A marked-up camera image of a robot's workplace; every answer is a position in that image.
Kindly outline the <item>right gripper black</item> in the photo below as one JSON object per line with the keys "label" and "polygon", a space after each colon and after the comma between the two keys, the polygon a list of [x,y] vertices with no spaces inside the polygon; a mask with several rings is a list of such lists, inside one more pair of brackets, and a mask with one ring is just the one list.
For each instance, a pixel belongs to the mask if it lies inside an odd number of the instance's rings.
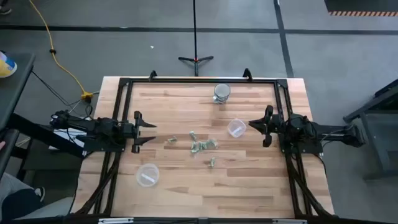
{"label": "right gripper black", "polygon": [[268,124],[269,121],[272,119],[272,132],[276,134],[283,134],[285,135],[285,121],[283,117],[279,114],[273,115],[274,107],[271,105],[267,105],[264,116],[259,119],[249,121],[249,125],[259,131],[262,135],[265,135],[265,138],[262,142],[264,147],[269,147],[272,144],[272,136],[271,133],[268,131],[268,128],[265,124]]}

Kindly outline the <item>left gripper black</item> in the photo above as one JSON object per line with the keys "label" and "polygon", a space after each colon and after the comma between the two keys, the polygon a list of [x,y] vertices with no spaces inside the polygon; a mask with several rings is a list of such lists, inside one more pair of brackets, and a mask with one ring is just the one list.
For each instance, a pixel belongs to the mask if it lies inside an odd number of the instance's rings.
{"label": "left gripper black", "polygon": [[140,111],[134,112],[134,119],[135,124],[129,123],[128,121],[119,124],[119,135],[123,140],[134,139],[132,153],[140,153],[140,147],[146,142],[155,139],[155,136],[139,138],[139,127],[156,128],[156,125],[145,122]]}

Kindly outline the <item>blue white patterned paper cup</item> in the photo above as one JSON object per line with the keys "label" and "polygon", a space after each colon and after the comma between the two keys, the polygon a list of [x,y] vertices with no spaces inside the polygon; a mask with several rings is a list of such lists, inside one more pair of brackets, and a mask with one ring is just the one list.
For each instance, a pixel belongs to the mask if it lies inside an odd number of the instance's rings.
{"label": "blue white patterned paper cup", "polygon": [[229,85],[225,83],[217,84],[214,88],[213,102],[216,104],[226,103],[230,93],[231,89]]}

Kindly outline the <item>white paper sheet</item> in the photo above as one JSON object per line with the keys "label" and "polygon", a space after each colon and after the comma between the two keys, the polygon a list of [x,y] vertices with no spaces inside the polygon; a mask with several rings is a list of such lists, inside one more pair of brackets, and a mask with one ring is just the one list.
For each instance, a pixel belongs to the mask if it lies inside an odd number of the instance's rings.
{"label": "white paper sheet", "polygon": [[77,139],[77,136],[86,136],[86,133],[77,129],[68,128],[68,129],[54,129],[53,133],[74,143],[80,147],[84,147],[84,142]]}

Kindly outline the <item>black tripod stand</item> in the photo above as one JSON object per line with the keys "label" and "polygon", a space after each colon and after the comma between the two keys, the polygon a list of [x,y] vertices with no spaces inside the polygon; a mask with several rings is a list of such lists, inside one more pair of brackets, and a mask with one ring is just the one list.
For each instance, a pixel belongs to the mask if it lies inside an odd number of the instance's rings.
{"label": "black tripod stand", "polygon": [[201,62],[213,60],[214,56],[210,55],[207,57],[198,57],[198,48],[197,48],[197,10],[196,10],[196,0],[192,0],[193,6],[193,39],[194,39],[194,57],[179,57],[178,59],[183,62],[191,62],[193,64],[194,76],[199,76],[199,65]]}

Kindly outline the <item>black metal cart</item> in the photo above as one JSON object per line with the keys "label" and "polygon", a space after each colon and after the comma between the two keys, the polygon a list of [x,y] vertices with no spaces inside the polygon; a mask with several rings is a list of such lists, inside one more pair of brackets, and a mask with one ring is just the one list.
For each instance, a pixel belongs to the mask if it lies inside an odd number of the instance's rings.
{"label": "black metal cart", "polygon": [[343,117],[346,123],[359,118],[369,146],[376,153],[379,170],[364,180],[398,177],[398,78],[375,92],[372,99]]}

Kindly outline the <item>black side table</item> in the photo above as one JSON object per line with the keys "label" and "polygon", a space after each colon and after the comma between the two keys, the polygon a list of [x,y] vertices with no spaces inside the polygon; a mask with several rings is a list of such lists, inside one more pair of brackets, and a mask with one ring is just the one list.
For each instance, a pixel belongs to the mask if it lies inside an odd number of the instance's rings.
{"label": "black side table", "polygon": [[32,53],[6,55],[16,63],[17,70],[10,77],[0,78],[0,131],[6,127],[13,114],[35,61],[35,55]]}

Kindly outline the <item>person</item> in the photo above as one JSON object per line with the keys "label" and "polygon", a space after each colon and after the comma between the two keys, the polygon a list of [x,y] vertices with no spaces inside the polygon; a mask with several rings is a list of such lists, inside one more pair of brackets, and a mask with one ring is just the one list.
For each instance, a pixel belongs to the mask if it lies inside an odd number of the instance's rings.
{"label": "person", "polygon": [[5,172],[0,180],[0,223],[42,208],[44,198],[44,187],[33,188]]}

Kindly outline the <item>orange black striped mat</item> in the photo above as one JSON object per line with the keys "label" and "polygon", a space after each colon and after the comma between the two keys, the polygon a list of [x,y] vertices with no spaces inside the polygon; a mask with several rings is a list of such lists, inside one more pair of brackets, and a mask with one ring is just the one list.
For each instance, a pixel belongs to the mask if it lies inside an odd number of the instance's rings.
{"label": "orange black striped mat", "polygon": [[324,0],[331,16],[398,17],[398,0]]}

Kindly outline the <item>yellow blue white bag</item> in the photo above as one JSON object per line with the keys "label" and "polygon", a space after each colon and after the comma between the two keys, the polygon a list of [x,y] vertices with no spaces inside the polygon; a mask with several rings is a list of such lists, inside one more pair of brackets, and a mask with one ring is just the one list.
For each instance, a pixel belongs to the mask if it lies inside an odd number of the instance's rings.
{"label": "yellow blue white bag", "polygon": [[0,51],[0,78],[13,75],[17,70],[17,63]]}

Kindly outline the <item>black metal rig frame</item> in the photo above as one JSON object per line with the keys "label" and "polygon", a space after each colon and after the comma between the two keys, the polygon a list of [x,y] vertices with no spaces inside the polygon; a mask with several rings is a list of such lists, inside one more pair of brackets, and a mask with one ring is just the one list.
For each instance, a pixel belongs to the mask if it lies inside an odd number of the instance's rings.
{"label": "black metal rig frame", "polygon": [[[275,98],[268,78],[247,82],[234,78],[227,102],[217,105],[213,93],[217,78],[157,77],[151,83],[135,82],[128,116],[140,111],[156,128],[142,129],[155,136],[138,154],[122,153],[116,177],[111,215],[114,217],[224,217],[292,218],[294,209],[285,157],[279,140],[269,147],[253,128],[232,137],[227,125],[233,119],[247,123],[261,118],[267,105],[287,109]],[[197,137],[193,141],[189,132]],[[176,142],[168,139],[177,137]],[[192,142],[214,139],[217,148],[191,153]],[[210,160],[216,158],[215,166]],[[152,187],[137,183],[141,165],[155,164],[160,171]]]}

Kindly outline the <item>silver metal bracket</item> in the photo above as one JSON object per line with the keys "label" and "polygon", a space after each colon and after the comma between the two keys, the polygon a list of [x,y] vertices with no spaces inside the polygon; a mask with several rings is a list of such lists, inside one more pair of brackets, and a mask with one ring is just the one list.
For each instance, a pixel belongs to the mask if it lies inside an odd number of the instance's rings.
{"label": "silver metal bracket", "polygon": [[98,220],[98,224],[130,224],[134,223],[134,218],[101,218]]}
{"label": "silver metal bracket", "polygon": [[272,224],[308,224],[308,221],[278,218],[278,219],[272,219]]}

